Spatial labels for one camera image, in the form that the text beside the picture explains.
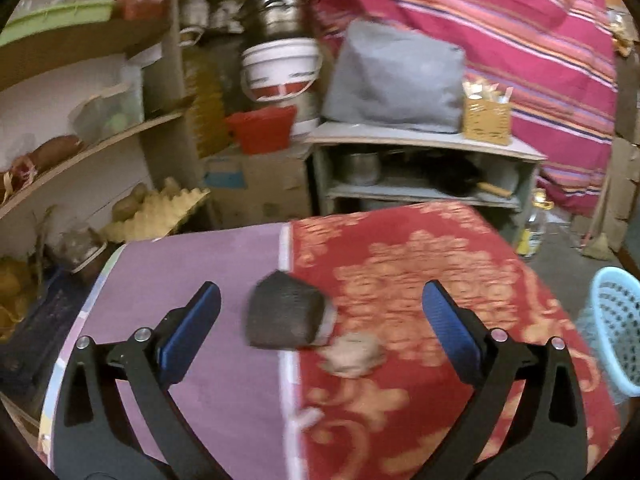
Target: red container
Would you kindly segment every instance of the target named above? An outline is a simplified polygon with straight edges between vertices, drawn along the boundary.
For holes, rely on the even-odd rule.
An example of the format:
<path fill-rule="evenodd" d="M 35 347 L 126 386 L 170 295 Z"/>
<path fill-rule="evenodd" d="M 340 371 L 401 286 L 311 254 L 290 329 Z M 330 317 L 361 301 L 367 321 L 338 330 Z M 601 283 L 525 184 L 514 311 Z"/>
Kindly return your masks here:
<path fill-rule="evenodd" d="M 125 20 L 164 20 L 169 15 L 169 0 L 116 0 Z"/>
<path fill-rule="evenodd" d="M 245 155 L 271 153 L 289 147 L 291 128 L 298 108 L 269 106 L 253 112 L 233 114 L 226 124 Z"/>

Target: purple tablecloth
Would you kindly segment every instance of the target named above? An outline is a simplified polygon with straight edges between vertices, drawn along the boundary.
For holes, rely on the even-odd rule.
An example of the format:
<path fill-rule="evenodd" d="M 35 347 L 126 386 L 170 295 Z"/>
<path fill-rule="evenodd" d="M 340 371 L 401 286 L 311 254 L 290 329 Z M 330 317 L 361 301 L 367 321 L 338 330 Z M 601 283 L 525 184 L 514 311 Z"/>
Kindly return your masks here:
<path fill-rule="evenodd" d="M 278 268 L 281 227 L 270 224 L 126 246 L 82 330 L 98 343 L 124 340 L 138 327 L 155 327 L 167 311 L 184 306 L 204 281 L 217 283 L 220 317 L 184 381 L 170 392 L 202 443 L 238 480 L 287 478 L 278 353 L 250 348 L 242 330 L 249 293 Z M 140 444 L 161 459 L 128 383 L 121 392 Z"/>

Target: red tablecloth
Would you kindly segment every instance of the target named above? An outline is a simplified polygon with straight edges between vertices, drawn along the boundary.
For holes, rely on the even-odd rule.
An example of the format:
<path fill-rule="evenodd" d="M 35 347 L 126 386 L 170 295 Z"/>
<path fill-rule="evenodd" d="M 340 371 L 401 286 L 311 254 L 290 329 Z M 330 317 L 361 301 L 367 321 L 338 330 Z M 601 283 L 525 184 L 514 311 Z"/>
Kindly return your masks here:
<path fill-rule="evenodd" d="M 387 359 L 346 380 L 302 352 L 303 404 L 324 419 L 305 433 L 310 480 L 409 478 L 435 450 L 471 394 L 422 312 L 424 283 L 438 279 L 489 328 L 570 346 L 587 415 L 590 468 L 620 432 L 596 363 L 558 300 L 471 208 L 431 202 L 294 222 L 294 275 L 318 286 L 338 309 L 336 333 L 370 331 Z M 482 458 L 495 454 L 522 385 L 511 392 Z"/>

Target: plastic bottle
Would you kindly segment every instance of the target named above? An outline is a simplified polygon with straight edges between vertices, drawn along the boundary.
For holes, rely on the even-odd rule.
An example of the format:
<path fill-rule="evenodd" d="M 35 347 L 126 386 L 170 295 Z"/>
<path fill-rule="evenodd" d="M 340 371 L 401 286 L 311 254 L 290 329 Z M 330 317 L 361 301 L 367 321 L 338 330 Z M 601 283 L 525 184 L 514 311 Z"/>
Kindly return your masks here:
<path fill-rule="evenodd" d="M 524 226 L 522 238 L 516 252 L 525 261 L 531 260 L 542 243 L 546 232 L 546 212 L 553 209 L 554 203 L 546 199 L 544 189 L 536 189 L 533 193 L 533 209 Z"/>

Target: table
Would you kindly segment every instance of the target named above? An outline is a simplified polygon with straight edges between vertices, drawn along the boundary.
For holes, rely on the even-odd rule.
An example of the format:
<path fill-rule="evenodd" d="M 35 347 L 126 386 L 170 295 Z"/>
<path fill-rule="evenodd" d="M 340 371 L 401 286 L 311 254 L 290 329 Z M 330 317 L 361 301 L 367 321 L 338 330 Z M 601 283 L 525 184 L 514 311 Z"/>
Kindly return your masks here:
<path fill-rule="evenodd" d="M 330 376 L 317 353 L 300 352 L 302 406 L 324 411 L 303 434 L 309 480 L 410 478 L 462 412 L 471 388 L 458 380 L 421 308 L 432 279 L 489 328 L 532 343 L 565 339 L 586 409 L 590 467 L 618 436 L 596 362 L 558 300 L 470 206 L 429 202 L 292 228 L 293 274 L 332 298 L 334 335 L 374 332 L 386 347 L 385 364 L 357 380 Z M 512 389 L 482 458 L 498 451 L 522 386 Z"/>
<path fill-rule="evenodd" d="M 242 307 L 252 286 L 276 268 L 290 270 L 332 298 L 338 310 L 335 333 L 377 333 L 386 348 L 385 364 L 365 378 L 344 380 L 323 372 L 314 351 L 248 348 Z M 500 326 L 529 342 L 546 342 L 553 335 L 567 341 L 584 395 L 593 465 L 620 431 L 594 359 L 535 273 L 459 202 L 127 245 L 98 280 L 84 319 L 63 349 L 49 387 L 41 441 L 49 447 L 64 361 L 81 333 L 98 342 L 126 338 L 139 326 L 154 326 L 167 310 L 184 305 L 203 281 L 213 280 L 222 290 L 222 314 L 172 395 L 228 472 L 238 479 L 408 478 L 470 396 L 421 311 L 422 286 L 433 278 L 490 328 Z M 484 456 L 497 451 L 520 392 L 514 387 Z M 130 392 L 124 390 L 124 399 L 129 410 Z M 229 400 L 231 408 L 221 409 Z M 324 418 L 299 432 L 292 417 L 306 406 L 321 408 Z M 131 418 L 143 449 L 160 458 L 140 414 Z"/>
<path fill-rule="evenodd" d="M 217 283 L 223 307 L 186 378 L 170 392 L 185 419 L 218 462 L 235 478 L 282 480 L 285 462 L 286 386 L 279 368 L 287 352 L 261 351 L 244 342 L 242 313 L 255 283 L 286 261 L 279 257 L 281 224 L 180 235 L 134 242 L 103 270 L 60 353 L 41 421 L 42 450 L 55 446 L 52 420 L 64 368 L 78 336 L 97 343 L 125 340 L 141 326 L 154 327 L 184 306 L 204 281 Z M 142 449 L 162 460 L 128 383 L 119 385 Z"/>

